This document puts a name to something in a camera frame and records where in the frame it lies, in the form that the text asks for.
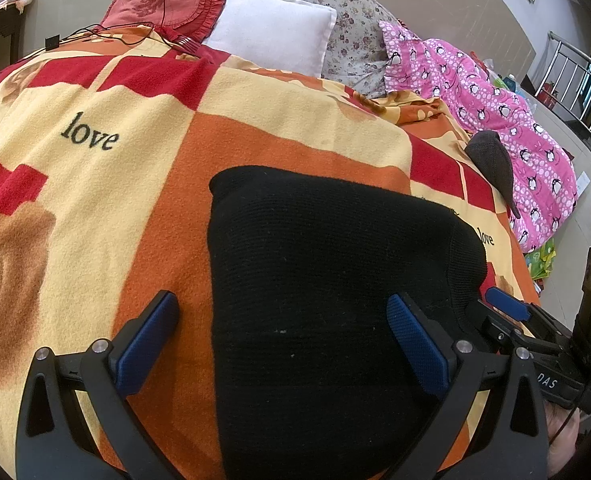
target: plaid blanket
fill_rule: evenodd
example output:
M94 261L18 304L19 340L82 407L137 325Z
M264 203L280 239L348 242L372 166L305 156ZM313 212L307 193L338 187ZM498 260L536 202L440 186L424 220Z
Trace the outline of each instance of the plaid blanket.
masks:
M13 473L35 349L77 352L111 338L165 288L178 296L180 325L130 403L186 478L223 478L206 235L209 180L232 166L341 178L447 205L485 245L483 288L537 301L506 205L467 158L467 140L440 99L399 92L375 102L234 56L189 56L144 27L80 36L4 70L0 463Z

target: pink penguin blanket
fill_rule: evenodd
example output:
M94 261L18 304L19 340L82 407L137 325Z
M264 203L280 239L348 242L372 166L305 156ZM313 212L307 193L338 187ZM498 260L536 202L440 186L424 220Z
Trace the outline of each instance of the pink penguin blanket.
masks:
M509 152L513 199L520 218L511 228L527 253L546 242L575 207L577 187L565 151L535 122L527 102L495 88L470 56L442 40L422 41L408 28L380 22L389 63L387 93L411 90L440 98L465 130L494 130Z

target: blanket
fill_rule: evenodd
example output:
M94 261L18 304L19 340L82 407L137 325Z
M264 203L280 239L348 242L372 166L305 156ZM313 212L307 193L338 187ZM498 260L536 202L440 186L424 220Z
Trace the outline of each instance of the blanket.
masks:
M483 290L537 302L505 203L464 153L468 138L440 99L403 91L374 102L235 56L190 56L146 27L83 34L5 69L0 463L13 474L35 350L78 352L111 338L167 289L180 324L130 404L186 478L224 478L207 224L208 183L226 168L270 166L447 205L484 243Z
M443 40L422 41L402 25L380 22L390 65L387 92L413 90L440 97L467 131L495 130L511 157L511 228L523 252L544 244L569 217L578 197L575 173L566 152L536 123L527 102L495 88L489 76L460 49Z

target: silver screw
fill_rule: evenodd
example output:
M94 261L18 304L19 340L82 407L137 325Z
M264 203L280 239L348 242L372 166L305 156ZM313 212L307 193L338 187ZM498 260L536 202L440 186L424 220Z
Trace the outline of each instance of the silver screw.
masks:
M92 344L92 350L96 352L96 354L103 353L107 348L109 348L109 341L106 339L98 339Z
M460 341L455 344L455 347L463 354L470 354L473 351L473 345L464 339L460 339Z
M517 354L520 359L528 359L531 357L531 352L522 346L515 349L515 354Z
M38 361L42 361L42 359L46 359L48 355L49 355L49 349L46 346L43 346L42 348L38 348L38 350L36 350L36 359Z

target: dark gray cap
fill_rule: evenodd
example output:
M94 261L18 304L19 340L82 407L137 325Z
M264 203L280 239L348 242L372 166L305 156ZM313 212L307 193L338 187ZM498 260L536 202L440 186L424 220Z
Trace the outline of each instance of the dark gray cap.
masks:
M482 130L473 136L464 152L488 183L497 189L516 218L520 211L513 202L513 166L509 152L499 140L498 132Z

